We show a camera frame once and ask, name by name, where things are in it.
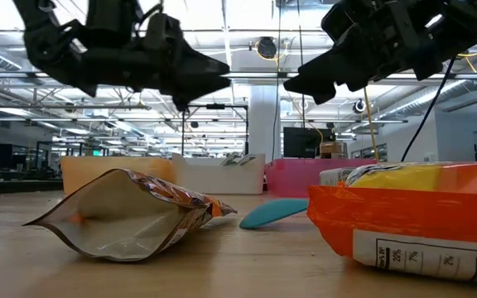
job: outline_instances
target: table surface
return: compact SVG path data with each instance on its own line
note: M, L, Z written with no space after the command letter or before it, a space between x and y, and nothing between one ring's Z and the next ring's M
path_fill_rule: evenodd
M222 196L239 215L213 219L141 263L82 257L41 227L61 192L0 195L0 297L477 297L477 285L381 272L337 256L305 213L238 227L269 199Z

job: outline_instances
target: white label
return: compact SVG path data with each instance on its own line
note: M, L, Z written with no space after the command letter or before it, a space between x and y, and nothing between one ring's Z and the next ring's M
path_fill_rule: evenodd
M353 259L386 270L477 282L477 243L355 229Z
M164 251L166 248L170 247L172 244L177 243L183 235L187 233L187 228L178 228L176 232L174 233L174 236L172 236L171 241L164 246L161 251Z

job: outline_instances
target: blue plastic spoon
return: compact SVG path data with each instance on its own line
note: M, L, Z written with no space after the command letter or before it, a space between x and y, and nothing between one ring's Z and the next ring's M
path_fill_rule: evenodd
M259 228L308 208L308 199L275 199L258 206L240 222L240 228Z

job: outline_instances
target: white pillar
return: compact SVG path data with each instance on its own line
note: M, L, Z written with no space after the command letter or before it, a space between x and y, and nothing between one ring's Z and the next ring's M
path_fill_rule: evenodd
M276 112L277 104L277 86L251 87L249 153L265 154L266 163L281 156L281 115L279 110Z

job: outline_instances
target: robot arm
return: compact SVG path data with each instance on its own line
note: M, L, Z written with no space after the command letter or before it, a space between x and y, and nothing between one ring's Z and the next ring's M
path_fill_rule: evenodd
M443 61L477 44L477 0L342 0L321 28L334 46L284 84L317 104L335 96L334 84L356 91L404 70L418 80L441 72Z
M85 25L73 20L61 26L51 0L13 1L25 23L31 63L89 96L98 84L159 89L185 111L192 100L230 85L221 77L229 67L193 50L179 21L159 4L143 14L138 0L89 0ZM147 34L140 37L134 28L146 19Z

